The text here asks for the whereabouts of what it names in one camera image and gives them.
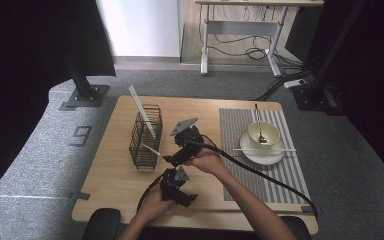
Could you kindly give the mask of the black stand with base plate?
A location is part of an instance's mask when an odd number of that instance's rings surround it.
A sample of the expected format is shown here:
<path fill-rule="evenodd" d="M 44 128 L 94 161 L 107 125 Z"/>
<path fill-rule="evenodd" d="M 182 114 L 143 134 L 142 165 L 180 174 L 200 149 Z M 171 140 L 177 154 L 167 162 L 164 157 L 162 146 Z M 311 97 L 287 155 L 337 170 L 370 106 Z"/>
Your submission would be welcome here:
<path fill-rule="evenodd" d="M 74 111 L 79 107 L 100 107 L 109 88 L 108 85 L 91 85 L 84 74 L 81 74 L 69 56 L 65 56 L 65 64 L 75 84 L 70 98 L 63 102 L 61 111 Z"/>

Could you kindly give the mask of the white saucer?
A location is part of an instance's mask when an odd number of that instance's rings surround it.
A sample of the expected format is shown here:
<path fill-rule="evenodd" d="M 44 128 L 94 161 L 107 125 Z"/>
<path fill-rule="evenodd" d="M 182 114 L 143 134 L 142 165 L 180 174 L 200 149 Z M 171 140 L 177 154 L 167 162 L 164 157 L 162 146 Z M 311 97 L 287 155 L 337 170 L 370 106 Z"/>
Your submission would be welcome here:
<path fill-rule="evenodd" d="M 248 130 L 243 132 L 240 136 L 239 140 L 240 148 L 256 148 L 251 144 L 250 137 L 248 134 Z M 270 148 L 284 148 L 285 145 L 280 138 L 280 141 Z M 262 165 L 271 165 L 279 162 L 285 152 L 269 152 L 269 151 L 241 151 L 249 160 L 254 163 L 262 164 Z"/>

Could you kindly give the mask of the cream cup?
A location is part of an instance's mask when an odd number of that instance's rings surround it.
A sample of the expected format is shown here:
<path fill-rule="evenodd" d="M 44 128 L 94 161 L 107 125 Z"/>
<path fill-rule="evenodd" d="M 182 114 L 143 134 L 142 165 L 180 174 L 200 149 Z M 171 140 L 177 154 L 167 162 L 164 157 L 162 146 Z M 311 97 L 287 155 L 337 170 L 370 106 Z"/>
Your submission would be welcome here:
<path fill-rule="evenodd" d="M 261 121 L 261 128 L 262 135 L 267 140 L 267 144 L 259 144 L 258 142 L 259 130 L 257 122 L 252 123 L 248 127 L 248 134 L 253 146 L 256 148 L 270 148 L 280 141 L 280 132 L 273 124 Z"/>

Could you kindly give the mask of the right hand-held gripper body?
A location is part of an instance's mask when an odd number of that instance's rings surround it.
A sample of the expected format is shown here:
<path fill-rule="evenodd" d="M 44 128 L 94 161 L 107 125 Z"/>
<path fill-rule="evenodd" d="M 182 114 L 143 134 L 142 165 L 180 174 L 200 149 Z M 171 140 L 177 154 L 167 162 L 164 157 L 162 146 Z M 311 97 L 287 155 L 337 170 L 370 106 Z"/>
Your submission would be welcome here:
<path fill-rule="evenodd" d="M 171 136 L 174 137 L 174 142 L 186 151 L 186 155 L 195 156 L 200 152 L 200 144 L 204 142 L 198 128 L 194 125 L 197 118 L 179 121 L 172 132 Z"/>

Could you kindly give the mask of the person's left hand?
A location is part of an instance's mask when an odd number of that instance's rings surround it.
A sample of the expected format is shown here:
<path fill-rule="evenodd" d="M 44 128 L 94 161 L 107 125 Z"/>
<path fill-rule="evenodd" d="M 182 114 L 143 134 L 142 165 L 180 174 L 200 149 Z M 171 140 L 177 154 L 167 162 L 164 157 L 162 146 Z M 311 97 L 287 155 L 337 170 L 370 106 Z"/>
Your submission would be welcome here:
<path fill-rule="evenodd" d="M 150 189 L 145 200 L 138 210 L 136 217 L 142 223 L 148 223 L 168 211 L 174 205 L 174 201 L 164 200 L 159 185 Z"/>

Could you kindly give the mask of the white-legged desk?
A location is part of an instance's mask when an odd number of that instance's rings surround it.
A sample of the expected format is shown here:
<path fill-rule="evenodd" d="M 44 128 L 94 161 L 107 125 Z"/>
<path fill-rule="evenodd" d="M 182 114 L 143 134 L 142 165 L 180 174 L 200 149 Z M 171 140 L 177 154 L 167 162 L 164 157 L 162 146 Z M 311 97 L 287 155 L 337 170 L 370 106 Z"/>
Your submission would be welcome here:
<path fill-rule="evenodd" d="M 203 47 L 201 50 L 200 73 L 208 74 L 208 35 L 239 35 L 239 36 L 266 36 L 271 38 L 269 48 L 265 50 L 266 58 L 275 77 L 280 77 L 281 72 L 275 59 L 275 50 L 283 29 L 286 14 L 290 7 L 321 7 L 323 0 L 194 0 L 196 4 L 205 6 L 203 20 Z M 211 6 L 273 6 L 282 8 L 277 21 L 241 21 L 241 20 L 211 20 Z"/>

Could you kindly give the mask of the black wire cutlery basket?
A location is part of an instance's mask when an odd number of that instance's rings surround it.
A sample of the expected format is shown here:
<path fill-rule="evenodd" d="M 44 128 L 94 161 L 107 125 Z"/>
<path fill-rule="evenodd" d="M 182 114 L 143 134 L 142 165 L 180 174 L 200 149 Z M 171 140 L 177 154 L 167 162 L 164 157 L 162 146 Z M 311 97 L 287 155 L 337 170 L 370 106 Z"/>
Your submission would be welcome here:
<path fill-rule="evenodd" d="M 144 104 L 143 107 L 156 133 L 156 138 L 154 139 L 152 137 L 147 125 L 142 119 L 141 114 L 138 113 L 133 125 L 129 145 L 129 152 L 132 157 L 133 164 L 137 169 L 156 167 L 158 156 L 142 146 L 141 143 L 146 144 L 159 152 L 163 129 L 160 107 L 153 104 Z"/>

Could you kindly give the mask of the long white chopstick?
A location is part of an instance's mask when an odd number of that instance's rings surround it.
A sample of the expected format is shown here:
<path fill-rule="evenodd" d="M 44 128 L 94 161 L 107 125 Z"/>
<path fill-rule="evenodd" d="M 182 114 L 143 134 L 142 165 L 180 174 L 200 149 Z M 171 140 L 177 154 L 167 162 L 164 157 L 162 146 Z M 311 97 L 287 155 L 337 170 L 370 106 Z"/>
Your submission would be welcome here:
<path fill-rule="evenodd" d="M 130 94 L 131 94 L 131 96 L 132 96 L 132 98 L 133 98 L 133 100 L 134 100 L 134 102 L 135 102 L 135 104 L 136 104 L 136 106 L 137 106 L 141 116 L 142 116 L 143 121 L 147 125 L 147 127 L 149 129 L 149 132 L 151 133 L 152 137 L 155 139 L 156 138 L 156 133 L 155 133 L 155 131 L 154 131 L 152 125 L 151 125 L 150 119 L 148 118 L 148 116 L 147 116 L 147 114 L 145 112 L 145 109 L 144 109 L 144 107 L 143 107 L 143 105 L 142 105 L 142 103 L 141 103 L 141 101 L 140 101 L 140 99 L 139 99 L 139 97 L 138 97 L 138 95 L 136 93 L 136 90 L 135 90 L 134 86 L 130 85 L 128 89 L 129 89 L 129 92 L 130 92 Z"/>

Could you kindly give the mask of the metal spoon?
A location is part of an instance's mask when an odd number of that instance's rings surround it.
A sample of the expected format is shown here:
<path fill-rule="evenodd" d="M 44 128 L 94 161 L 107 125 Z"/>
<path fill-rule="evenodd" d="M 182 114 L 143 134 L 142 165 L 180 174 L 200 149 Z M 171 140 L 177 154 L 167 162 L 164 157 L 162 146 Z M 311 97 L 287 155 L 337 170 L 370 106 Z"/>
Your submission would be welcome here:
<path fill-rule="evenodd" d="M 256 120 L 257 120 L 257 124 L 258 124 L 258 130 L 259 130 L 258 142 L 259 142 L 259 144 L 267 144 L 267 140 L 262 135 L 261 115 L 260 115 L 260 111 L 258 109 L 258 105 L 254 104 L 254 108 L 255 108 L 255 115 L 256 115 Z"/>

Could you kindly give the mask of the black stand with dark base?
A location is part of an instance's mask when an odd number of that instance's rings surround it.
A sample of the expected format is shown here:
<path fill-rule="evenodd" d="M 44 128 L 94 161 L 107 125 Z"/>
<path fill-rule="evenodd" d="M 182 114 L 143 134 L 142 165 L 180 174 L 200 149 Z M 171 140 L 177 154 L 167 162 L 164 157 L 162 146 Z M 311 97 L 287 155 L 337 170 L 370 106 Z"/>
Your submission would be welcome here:
<path fill-rule="evenodd" d="M 369 0 L 324 0 L 322 7 L 305 10 L 317 27 L 312 36 L 306 66 L 313 82 L 294 90 L 300 110 L 342 115 L 342 106 L 352 93 L 362 70 L 362 53 L 353 47 L 361 36 L 361 24 Z"/>

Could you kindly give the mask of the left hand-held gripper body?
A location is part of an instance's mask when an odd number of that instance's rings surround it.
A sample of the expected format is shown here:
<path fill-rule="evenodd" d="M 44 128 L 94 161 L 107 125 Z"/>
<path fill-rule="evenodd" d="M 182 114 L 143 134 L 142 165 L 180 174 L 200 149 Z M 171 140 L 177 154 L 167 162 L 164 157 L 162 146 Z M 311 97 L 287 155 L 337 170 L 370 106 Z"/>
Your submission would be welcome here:
<path fill-rule="evenodd" d="M 164 200 L 179 200 L 182 199 L 180 188 L 189 180 L 189 176 L 180 165 L 177 168 L 167 168 L 160 181 L 160 189 L 162 191 L 162 197 Z"/>

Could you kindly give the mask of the white power strip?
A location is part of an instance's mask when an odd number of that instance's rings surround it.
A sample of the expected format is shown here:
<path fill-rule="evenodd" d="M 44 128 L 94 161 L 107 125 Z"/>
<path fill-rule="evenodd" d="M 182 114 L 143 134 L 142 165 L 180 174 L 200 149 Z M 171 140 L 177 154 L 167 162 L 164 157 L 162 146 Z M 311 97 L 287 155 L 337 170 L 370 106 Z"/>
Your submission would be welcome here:
<path fill-rule="evenodd" d="M 292 88 L 292 87 L 297 87 L 297 86 L 303 86 L 307 82 L 304 79 L 298 79 L 298 80 L 291 80 L 291 81 L 286 81 L 284 82 L 283 86 L 287 89 Z"/>

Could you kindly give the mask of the person's right hand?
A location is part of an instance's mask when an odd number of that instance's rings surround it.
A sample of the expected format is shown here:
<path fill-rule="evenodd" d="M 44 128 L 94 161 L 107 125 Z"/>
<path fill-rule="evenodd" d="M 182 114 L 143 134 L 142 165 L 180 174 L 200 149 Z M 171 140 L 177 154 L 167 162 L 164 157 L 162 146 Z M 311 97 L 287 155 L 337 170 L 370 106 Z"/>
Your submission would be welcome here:
<path fill-rule="evenodd" d="M 219 154 L 209 149 L 202 149 L 196 156 L 187 160 L 185 165 L 194 166 L 214 176 L 218 176 L 227 170 Z"/>

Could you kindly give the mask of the black curtain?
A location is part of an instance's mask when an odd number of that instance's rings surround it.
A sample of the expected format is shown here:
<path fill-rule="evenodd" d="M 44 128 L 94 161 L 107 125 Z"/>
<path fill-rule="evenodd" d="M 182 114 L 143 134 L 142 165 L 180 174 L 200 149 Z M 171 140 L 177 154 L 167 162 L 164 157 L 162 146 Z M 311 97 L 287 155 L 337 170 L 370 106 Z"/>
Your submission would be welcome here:
<path fill-rule="evenodd" d="M 76 74 L 115 74 L 97 0 L 0 0 L 0 179 Z"/>
<path fill-rule="evenodd" d="M 361 72 L 342 114 L 368 141 L 384 163 L 384 0 L 369 0 L 360 40 Z"/>

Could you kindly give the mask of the grey striped placemat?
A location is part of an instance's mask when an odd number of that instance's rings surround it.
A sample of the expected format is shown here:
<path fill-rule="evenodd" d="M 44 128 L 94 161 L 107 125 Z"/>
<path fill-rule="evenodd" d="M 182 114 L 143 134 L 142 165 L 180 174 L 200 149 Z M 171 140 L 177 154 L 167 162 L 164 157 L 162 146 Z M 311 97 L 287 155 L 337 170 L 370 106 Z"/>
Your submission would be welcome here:
<path fill-rule="evenodd" d="M 273 124 L 280 132 L 275 149 L 294 149 L 295 146 L 282 110 L 261 110 L 261 119 Z M 220 109 L 221 149 L 239 162 L 274 178 L 310 197 L 296 152 L 280 152 L 277 163 L 258 164 L 242 151 L 240 138 L 256 122 L 256 115 L 249 109 Z M 306 201 L 290 190 L 254 174 L 230 160 L 223 158 L 232 174 L 254 194 L 268 203 L 306 204 Z"/>

